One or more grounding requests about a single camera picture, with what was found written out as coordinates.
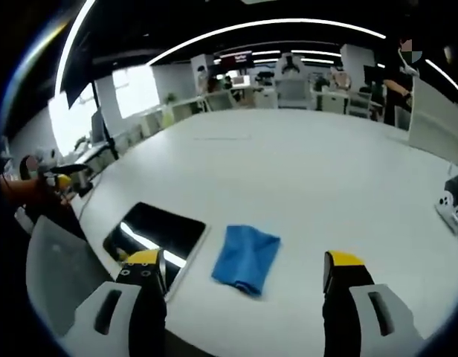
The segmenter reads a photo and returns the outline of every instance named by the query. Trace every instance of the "ceiling light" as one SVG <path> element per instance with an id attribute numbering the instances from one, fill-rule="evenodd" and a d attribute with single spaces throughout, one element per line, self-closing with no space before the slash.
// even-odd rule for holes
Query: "ceiling light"
<path id="1" fill-rule="evenodd" d="M 329 63 L 332 65 L 335 61 L 331 61 L 329 59 L 317 59 L 317 58 L 302 58 L 302 62 L 317 62 L 317 63 Z"/>
<path id="2" fill-rule="evenodd" d="M 454 80 L 452 78 L 450 78 L 448 76 L 447 73 L 445 73 L 442 69 L 440 69 L 440 67 L 438 67 L 437 65 L 435 65 L 432 61 L 430 61 L 429 59 L 425 60 L 425 62 L 427 62 L 428 65 L 430 65 L 432 68 L 434 68 L 436 71 L 438 71 L 442 76 L 444 76 L 444 78 L 446 80 L 448 80 L 452 86 L 455 87 L 455 89 L 458 91 L 458 84 L 454 82 Z"/>
<path id="3" fill-rule="evenodd" d="M 194 37 L 193 39 L 188 39 L 187 41 L 180 43 L 179 45 L 170 48 L 169 50 L 163 52 L 162 54 L 159 54 L 155 58 L 151 59 L 147 65 L 154 65 L 157 61 L 161 60 L 162 58 L 168 56 L 169 54 L 172 54 L 173 52 L 176 52 L 177 50 L 180 50 L 186 46 L 192 45 L 193 43 L 196 43 L 198 41 L 201 41 L 203 39 L 207 39 L 209 37 L 219 35 L 221 33 L 233 31 L 233 30 L 240 30 L 242 28 L 251 28 L 253 26 L 260 26 L 260 25 L 274 25 L 274 24 L 297 24 L 297 23 L 303 23 L 303 24 L 320 24 L 320 25 L 331 25 L 331 26 L 337 26 L 340 28 L 349 28 L 350 30 L 356 30 L 359 32 L 367 33 L 372 36 L 379 37 L 380 39 L 385 39 L 386 36 L 377 33 L 375 31 L 367 30 L 366 28 L 360 28 L 359 26 L 354 26 L 350 24 L 345 24 L 343 22 L 337 22 L 337 21 L 329 21 L 329 20 L 320 20 L 320 19 L 272 19 L 272 20 L 261 20 L 261 21 L 254 21 L 254 22 L 246 22 L 244 24 L 238 24 L 238 25 L 233 25 L 233 26 L 228 26 L 226 28 L 220 28 L 218 30 L 214 30 L 208 33 L 205 33 L 204 35 L 200 35 L 197 37 Z"/>
<path id="4" fill-rule="evenodd" d="M 251 52 L 252 52 L 252 51 L 242 51 L 242 52 L 234 52 L 233 54 L 222 54 L 221 56 L 219 56 L 219 58 L 238 56 L 238 55 L 240 55 L 240 54 L 249 54 L 249 53 L 251 53 Z"/>
<path id="5" fill-rule="evenodd" d="M 268 59 L 256 59 L 254 63 L 265 63 L 265 62 L 276 62 L 278 61 L 278 58 L 268 58 Z"/>
<path id="6" fill-rule="evenodd" d="M 258 56 L 260 54 L 279 54 L 280 51 L 260 51 L 260 52 L 252 52 L 252 56 Z"/>
<path id="7" fill-rule="evenodd" d="M 341 57 L 341 54 L 336 54 L 334 52 L 323 52 L 323 51 L 306 51 L 306 50 L 292 50 L 293 54 L 321 54 L 324 56 L 335 56 Z"/>
<path id="8" fill-rule="evenodd" d="M 80 8 L 77 17 L 75 18 L 75 21 L 72 24 L 72 28 L 68 33 L 67 39 L 65 40 L 64 49 L 62 50 L 62 54 L 60 55 L 59 67 L 57 67 L 56 87 L 54 89 L 54 96 L 59 95 L 59 93 L 61 92 L 65 65 L 67 64 L 69 54 L 71 53 L 72 45 L 74 44 L 74 40 L 77 37 L 77 33 L 79 32 L 80 26 L 82 26 L 83 20 L 86 19 L 94 3 L 95 0 L 87 0 L 85 2 L 85 4 Z"/>
<path id="9" fill-rule="evenodd" d="M 139 242 L 145 248 L 153 250 L 160 248 L 159 245 L 156 245 L 151 240 L 142 237 L 140 234 L 136 234 L 125 222 L 120 223 L 120 229 L 126 234 L 128 234 L 131 238 Z M 163 251 L 163 257 L 165 260 L 169 261 L 170 263 L 173 263 L 175 266 L 178 266 L 179 268 L 183 268 L 186 265 L 186 260 L 174 255 L 170 251 Z"/>

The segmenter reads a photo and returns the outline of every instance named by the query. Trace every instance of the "blue towel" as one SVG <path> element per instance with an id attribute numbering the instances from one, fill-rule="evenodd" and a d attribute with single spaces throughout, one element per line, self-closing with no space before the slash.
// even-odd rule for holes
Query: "blue towel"
<path id="1" fill-rule="evenodd" d="M 262 294 L 280 238 L 249 225 L 229 225 L 212 277 L 252 296 Z"/>

